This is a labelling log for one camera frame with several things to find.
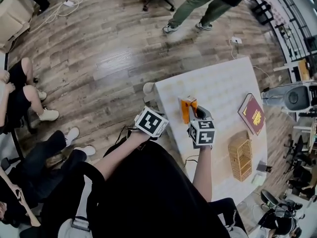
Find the wicker basket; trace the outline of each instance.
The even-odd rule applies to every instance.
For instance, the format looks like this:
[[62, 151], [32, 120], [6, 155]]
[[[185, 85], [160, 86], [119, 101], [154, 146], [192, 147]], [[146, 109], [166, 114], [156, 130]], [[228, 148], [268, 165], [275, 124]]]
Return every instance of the wicker basket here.
[[246, 135], [236, 137], [229, 144], [233, 177], [239, 181], [244, 181], [252, 173], [251, 142]]

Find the green pants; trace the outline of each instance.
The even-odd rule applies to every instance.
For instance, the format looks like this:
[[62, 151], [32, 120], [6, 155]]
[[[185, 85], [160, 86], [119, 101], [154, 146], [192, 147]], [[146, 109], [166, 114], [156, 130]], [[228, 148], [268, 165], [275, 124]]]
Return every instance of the green pants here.
[[[175, 12], [173, 18], [169, 20], [171, 27], [175, 28], [183, 23], [183, 21], [192, 13], [192, 11], [200, 6], [203, 6], [211, 0], [186, 0]], [[204, 26], [210, 24], [214, 20], [218, 19], [227, 10], [231, 8], [230, 5], [222, 0], [213, 0], [206, 10], [205, 15], [201, 19], [201, 23]]]

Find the red passport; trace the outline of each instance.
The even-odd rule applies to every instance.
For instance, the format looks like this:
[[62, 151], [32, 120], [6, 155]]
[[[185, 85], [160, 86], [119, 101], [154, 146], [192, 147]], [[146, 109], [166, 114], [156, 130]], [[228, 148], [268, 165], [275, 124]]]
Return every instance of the red passport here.
[[252, 134], [259, 135], [265, 123], [265, 116], [262, 108], [252, 93], [247, 94], [238, 114], [246, 123]]

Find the gray sneaker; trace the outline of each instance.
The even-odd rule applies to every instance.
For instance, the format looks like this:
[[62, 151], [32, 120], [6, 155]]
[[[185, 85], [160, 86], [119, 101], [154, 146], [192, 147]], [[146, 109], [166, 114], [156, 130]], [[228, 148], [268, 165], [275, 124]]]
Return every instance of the gray sneaker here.
[[203, 26], [201, 22], [197, 23], [196, 27], [198, 29], [206, 30], [206, 31], [210, 31], [212, 29], [212, 25], [211, 24], [209, 24], [208, 26]]
[[166, 26], [163, 27], [163, 32], [164, 32], [165, 34], [169, 34], [169, 33], [171, 33], [171, 32], [177, 31], [178, 28], [179, 28], [179, 26], [173, 28], [173, 27], [171, 27], [170, 24], [167, 24]]

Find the white sneaker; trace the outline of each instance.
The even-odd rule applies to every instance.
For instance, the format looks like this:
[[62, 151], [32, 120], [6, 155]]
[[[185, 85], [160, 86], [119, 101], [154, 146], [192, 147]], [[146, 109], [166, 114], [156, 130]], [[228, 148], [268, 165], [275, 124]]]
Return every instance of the white sneaker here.
[[40, 100], [41, 101], [45, 100], [46, 97], [48, 96], [47, 93], [46, 92], [42, 92], [42, 90], [39, 90], [39, 89], [37, 89], [37, 90], [38, 90], [38, 94], [39, 94]]
[[65, 136], [66, 147], [71, 145], [71, 142], [79, 136], [79, 128], [73, 127]]
[[163, 27], [163, 32], [164, 32], [165, 34], [168, 34], [168, 33], [170, 33], [170, 32], [175, 32], [175, 31], [177, 31], [178, 28], [179, 28], [179, 26], [177, 26], [177, 27], [175, 27], [175, 28], [172, 28], [170, 24], [167, 24], [166, 26]]
[[207, 31], [210, 31], [212, 29], [212, 25], [211, 24], [209, 24], [208, 26], [203, 26], [201, 22], [197, 23], [196, 27], [198, 29], [203, 29], [203, 30], [207, 30]]
[[59, 117], [57, 110], [44, 109], [44, 113], [39, 116], [41, 121], [55, 121]]
[[96, 153], [96, 149], [91, 145], [88, 145], [85, 148], [75, 147], [74, 150], [83, 151], [84, 153], [86, 153], [87, 156], [92, 156]]

